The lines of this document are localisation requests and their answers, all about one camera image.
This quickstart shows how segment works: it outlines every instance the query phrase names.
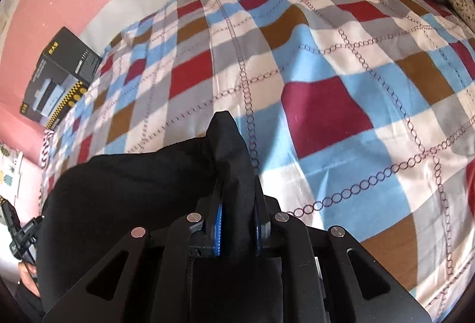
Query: product box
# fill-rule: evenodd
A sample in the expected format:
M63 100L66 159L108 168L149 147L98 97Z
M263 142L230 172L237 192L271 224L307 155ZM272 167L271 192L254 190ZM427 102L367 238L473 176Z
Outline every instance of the product box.
M54 130L87 91L101 57L63 27L41 53L20 113Z

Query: black metal frame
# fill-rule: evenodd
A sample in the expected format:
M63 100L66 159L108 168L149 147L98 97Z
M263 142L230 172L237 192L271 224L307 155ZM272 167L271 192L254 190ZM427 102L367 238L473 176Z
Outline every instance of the black metal frame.
M199 201L196 213L170 227L151 233L136 228L126 234L43 322L193 322L199 293L193 268L199 260L216 259L220 243L215 239L220 188L217 183L214 193ZM327 323L328 318L332 323L431 322L424 308L347 231L307 227L281 212L276 199L262 194L258 177L254 214L254 260L279 258L282 263L285 323ZM136 230L143 233L134 236Z

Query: screw head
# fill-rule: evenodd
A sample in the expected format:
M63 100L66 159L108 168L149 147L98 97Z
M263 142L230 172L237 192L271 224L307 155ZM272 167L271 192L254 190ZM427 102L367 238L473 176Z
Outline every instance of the screw head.
M289 220L290 216L288 213L285 213L285 212L279 212L279 213L276 213L274 218L278 221L278 222L281 222L281 223L284 223L286 221Z
M334 235L336 238L342 238L345 235L345 230L339 226L332 227L330 232L332 232L332 235Z
M186 216L186 219L191 223L197 223L201 221L201 214L199 213L190 213Z
M137 227L130 232L133 238L142 238L145 235L145 228Z

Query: pineapple print pillowcase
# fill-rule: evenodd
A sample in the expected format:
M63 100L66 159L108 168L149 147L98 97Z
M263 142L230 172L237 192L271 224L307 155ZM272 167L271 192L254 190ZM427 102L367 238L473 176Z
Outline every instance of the pineapple print pillowcase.
M0 196L10 198L18 153L0 140Z

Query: checkered blanket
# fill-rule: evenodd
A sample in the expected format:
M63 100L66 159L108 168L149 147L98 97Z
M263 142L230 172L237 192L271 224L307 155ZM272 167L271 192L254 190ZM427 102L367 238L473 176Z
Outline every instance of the checkered blanket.
M229 110L265 194L343 225L440 319L473 273L474 48L429 0L173 0L106 48L50 140L44 198L94 155Z

